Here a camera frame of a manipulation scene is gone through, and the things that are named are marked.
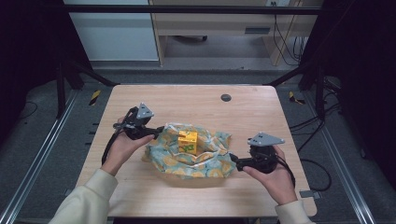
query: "sleeve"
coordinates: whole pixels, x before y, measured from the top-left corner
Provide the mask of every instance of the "sleeve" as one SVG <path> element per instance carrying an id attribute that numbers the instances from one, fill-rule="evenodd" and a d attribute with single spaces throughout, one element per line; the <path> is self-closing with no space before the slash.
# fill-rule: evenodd
<path id="1" fill-rule="evenodd" d="M 113 175 L 96 170 L 84 186 L 75 188 L 64 199 L 50 223 L 106 223 L 108 201 L 117 185 Z"/>
<path id="2" fill-rule="evenodd" d="M 312 224 L 308 215 L 304 210 L 302 201 L 295 201 L 292 203 L 283 204 L 275 207 L 277 216 L 282 224 Z"/>

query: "black circular object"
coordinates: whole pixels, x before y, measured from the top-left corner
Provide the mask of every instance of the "black circular object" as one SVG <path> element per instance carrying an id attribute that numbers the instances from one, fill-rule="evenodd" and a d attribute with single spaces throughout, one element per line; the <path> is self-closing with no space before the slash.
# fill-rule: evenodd
<path id="1" fill-rule="evenodd" d="M 229 102 L 229 101 L 231 101 L 231 95 L 230 94 L 222 94 L 221 95 L 221 100 L 222 101 L 224 101 L 224 102 Z"/>

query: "floor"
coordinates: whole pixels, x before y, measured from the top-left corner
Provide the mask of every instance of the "floor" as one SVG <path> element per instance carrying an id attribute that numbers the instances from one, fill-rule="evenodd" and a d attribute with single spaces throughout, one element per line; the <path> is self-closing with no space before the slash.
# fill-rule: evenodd
<path id="1" fill-rule="evenodd" d="M 284 62 L 272 66 L 263 49 L 262 41 L 256 37 L 210 36 L 202 42 L 200 38 L 176 36 L 168 41 L 163 66 L 155 62 L 124 63 L 121 67 L 97 63 L 96 71 L 113 81 L 129 84 L 261 85 L 295 67 Z M 288 63 L 295 62 L 290 56 L 285 57 Z M 4 187 L 0 188 L 0 210 L 4 214 L 8 207 L 13 208 L 15 223 L 47 223 L 76 184 L 111 93 L 110 87 L 85 75 L 82 77 L 86 83 L 83 90 L 67 88 L 67 96 L 74 102 L 70 103 L 73 107 L 67 111 L 62 129 L 54 130 L 58 120 L 55 119 L 56 83 L 52 81 L 29 93 L 21 119 L 1 146 L 0 184 Z M 299 78 L 276 87 L 290 127 L 315 116 L 312 109 L 315 87 L 299 91 Z M 338 84 L 330 77 L 329 82 Z M 101 94 L 95 106 L 91 106 L 89 101 L 96 90 L 101 90 Z M 305 104 L 290 101 L 290 91 L 296 99 L 305 100 Z M 329 93 L 326 108 L 331 108 L 337 104 L 337 98 L 330 91 L 326 93 Z M 312 220 L 317 223 L 396 223 L 396 193 L 375 162 L 361 157 L 359 144 L 342 116 L 342 109 L 335 106 L 329 110 L 324 127 L 305 145 L 318 125 L 315 119 L 301 130 L 290 128 L 295 145 L 304 146 L 300 157 L 318 162 L 332 177 L 330 188 L 321 191 L 320 198 L 316 199 L 318 213 Z M 46 140 L 48 133 L 55 133 L 51 143 Z M 50 150 L 43 152 L 43 147 Z M 35 160 L 37 155 L 43 162 Z M 32 164 L 40 164 L 36 167 L 39 172 L 29 182 L 25 177 L 32 171 Z M 329 179 L 324 170 L 309 161 L 303 161 L 303 167 L 311 188 L 326 188 Z M 19 189 L 21 183 L 27 182 L 24 189 Z M 13 197 L 23 203 L 12 203 Z M 255 220 L 256 217 L 252 217 L 249 221 Z M 276 223 L 276 218 L 261 217 L 261 223 Z"/>

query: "wall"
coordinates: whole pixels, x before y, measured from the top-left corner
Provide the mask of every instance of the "wall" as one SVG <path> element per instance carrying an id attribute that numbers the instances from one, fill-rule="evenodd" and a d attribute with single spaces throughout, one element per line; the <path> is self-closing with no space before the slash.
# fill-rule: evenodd
<path id="1" fill-rule="evenodd" d="M 147 0 L 64 0 L 65 4 L 147 5 Z M 158 61 L 148 13 L 70 13 L 90 61 Z"/>

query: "wooden table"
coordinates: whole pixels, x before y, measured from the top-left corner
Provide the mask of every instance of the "wooden table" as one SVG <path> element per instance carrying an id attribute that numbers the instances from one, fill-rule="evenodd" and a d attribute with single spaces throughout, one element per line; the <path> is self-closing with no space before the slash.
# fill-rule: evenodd
<path id="1" fill-rule="evenodd" d="M 223 102 L 222 94 L 232 100 Z M 113 123 L 144 102 L 155 116 L 147 127 L 167 122 L 201 125 L 232 134 L 230 150 L 250 157 L 248 138 L 263 131 L 285 139 L 280 147 L 296 177 L 296 192 L 309 189 L 278 100 L 268 86 L 120 85 L 114 88 L 82 168 L 78 185 L 100 167 Z M 275 217 L 276 202 L 255 179 L 236 169 L 227 178 L 179 179 L 142 161 L 141 148 L 117 174 L 119 185 L 110 199 L 110 217 Z M 309 216 L 317 212 L 312 198 L 303 199 Z"/>

